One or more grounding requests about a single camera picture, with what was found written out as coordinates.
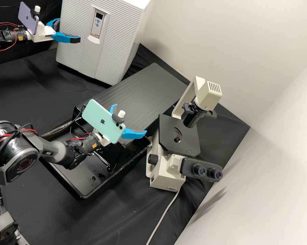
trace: microscope base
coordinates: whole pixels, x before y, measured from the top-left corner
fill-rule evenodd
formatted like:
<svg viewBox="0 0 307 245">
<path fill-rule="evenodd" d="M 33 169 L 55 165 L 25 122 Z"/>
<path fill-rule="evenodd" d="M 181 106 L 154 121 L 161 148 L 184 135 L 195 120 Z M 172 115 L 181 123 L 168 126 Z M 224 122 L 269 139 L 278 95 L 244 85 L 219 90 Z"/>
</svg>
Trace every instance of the microscope base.
<svg viewBox="0 0 307 245">
<path fill-rule="evenodd" d="M 147 150 L 146 176 L 150 187 L 177 192 L 184 184 L 186 177 L 180 173 L 184 156 L 168 154 L 159 144 L 159 132 L 151 137 L 152 146 Z M 148 163 L 151 154 L 158 156 L 156 165 Z"/>
</svg>

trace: microscope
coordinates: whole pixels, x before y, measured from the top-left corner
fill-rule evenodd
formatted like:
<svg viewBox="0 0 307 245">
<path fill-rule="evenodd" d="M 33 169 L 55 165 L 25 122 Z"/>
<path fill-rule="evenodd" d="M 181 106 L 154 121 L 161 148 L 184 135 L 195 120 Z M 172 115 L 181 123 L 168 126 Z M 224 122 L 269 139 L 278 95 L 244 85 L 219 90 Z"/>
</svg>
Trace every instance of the microscope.
<svg viewBox="0 0 307 245">
<path fill-rule="evenodd" d="M 159 127 L 147 151 L 146 176 L 150 187 L 177 192 L 186 177 L 210 182 L 221 180 L 221 166 L 194 158 L 200 154 L 196 123 L 204 116 L 217 118 L 214 108 L 221 97 L 218 84 L 195 76 L 172 116 L 159 115 Z"/>
</svg>

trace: white backdrop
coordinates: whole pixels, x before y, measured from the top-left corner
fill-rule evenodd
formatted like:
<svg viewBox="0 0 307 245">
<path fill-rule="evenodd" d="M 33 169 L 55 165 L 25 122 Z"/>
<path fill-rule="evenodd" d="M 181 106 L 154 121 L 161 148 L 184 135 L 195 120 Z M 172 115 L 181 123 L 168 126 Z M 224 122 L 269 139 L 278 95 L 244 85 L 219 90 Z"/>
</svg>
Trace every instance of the white backdrop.
<svg viewBox="0 0 307 245">
<path fill-rule="evenodd" d="M 153 0 L 142 43 L 253 125 L 307 67 L 307 0 Z"/>
</svg>

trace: black fabric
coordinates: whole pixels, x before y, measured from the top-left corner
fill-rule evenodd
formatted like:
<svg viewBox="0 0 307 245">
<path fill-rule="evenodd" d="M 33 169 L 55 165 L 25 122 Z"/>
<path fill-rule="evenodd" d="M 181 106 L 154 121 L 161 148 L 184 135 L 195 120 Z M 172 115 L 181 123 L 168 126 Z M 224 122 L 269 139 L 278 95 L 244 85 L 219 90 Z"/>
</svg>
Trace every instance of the black fabric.
<svg viewBox="0 0 307 245">
<path fill-rule="evenodd" d="M 156 62 L 187 80 L 142 45 L 127 75 Z M 104 88 L 55 62 L 55 50 L 0 65 L 0 120 L 33 122 L 45 133 L 75 105 Z M 221 105 L 198 123 L 200 159 L 225 166 L 249 126 Z M 187 178 L 151 244 L 173 244 L 211 183 Z M 145 244 L 175 193 L 149 187 L 145 158 L 99 197 L 76 200 L 37 162 L 6 188 L 6 200 L 30 244 Z"/>
<path fill-rule="evenodd" d="M 29 8 L 34 8 L 35 5 L 41 7 L 39 20 L 46 24 L 50 20 L 59 18 L 61 16 L 62 0 L 24 0 Z M 1 0 L 0 6 L 20 6 L 20 1 L 16 0 Z M 0 22 L 11 22 L 18 25 L 22 23 L 18 20 L 18 9 L 16 8 L 0 8 Z M 0 52 L 0 64 L 22 57 L 26 57 L 35 53 L 47 50 L 52 41 L 34 43 L 29 41 L 28 43 L 17 44 L 14 47 Z"/>
</svg>

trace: white mount bracket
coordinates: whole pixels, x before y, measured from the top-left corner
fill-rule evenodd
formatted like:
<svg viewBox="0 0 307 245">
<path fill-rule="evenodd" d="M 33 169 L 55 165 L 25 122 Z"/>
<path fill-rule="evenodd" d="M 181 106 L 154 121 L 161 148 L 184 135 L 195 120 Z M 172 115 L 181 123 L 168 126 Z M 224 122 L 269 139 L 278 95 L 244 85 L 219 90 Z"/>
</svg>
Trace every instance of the white mount bracket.
<svg viewBox="0 0 307 245">
<path fill-rule="evenodd" d="M 36 34 L 31 34 L 31 32 L 27 31 L 28 40 L 32 40 L 34 43 L 44 42 L 53 40 L 51 35 L 55 34 L 56 31 L 50 27 L 45 26 L 41 21 L 38 22 L 38 28 Z"/>
</svg>

